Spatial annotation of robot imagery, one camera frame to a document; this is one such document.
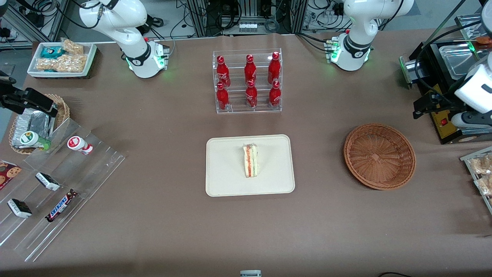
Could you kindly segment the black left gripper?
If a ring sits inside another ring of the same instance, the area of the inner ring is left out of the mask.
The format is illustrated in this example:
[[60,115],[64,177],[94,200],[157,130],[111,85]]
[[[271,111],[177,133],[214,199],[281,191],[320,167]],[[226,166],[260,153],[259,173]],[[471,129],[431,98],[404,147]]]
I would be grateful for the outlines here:
[[443,95],[437,92],[427,92],[421,96],[420,101],[413,102],[414,119],[418,119],[425,113],[441,112],[443,110],[450,110],[460,112],[460,104],[452,99],[446,97],[446,93]]

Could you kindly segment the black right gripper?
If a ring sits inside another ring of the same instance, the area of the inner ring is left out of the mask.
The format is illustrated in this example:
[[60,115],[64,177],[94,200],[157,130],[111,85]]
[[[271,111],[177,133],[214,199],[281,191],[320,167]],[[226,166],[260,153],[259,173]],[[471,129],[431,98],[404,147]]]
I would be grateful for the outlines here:
[[19,115],[23,114],[27,108],[43,112],[49,117],[56,117],[58,114],[54,101],[32,88],[1,90],[1,107]]

